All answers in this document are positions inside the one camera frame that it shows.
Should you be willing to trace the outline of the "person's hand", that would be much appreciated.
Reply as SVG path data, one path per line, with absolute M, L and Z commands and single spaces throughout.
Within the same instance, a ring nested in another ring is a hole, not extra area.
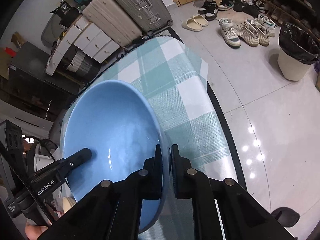
M 38 226 L 26 223 L 24 231 L 29 240 L 37 240 L 47 229 L 47 226 Z

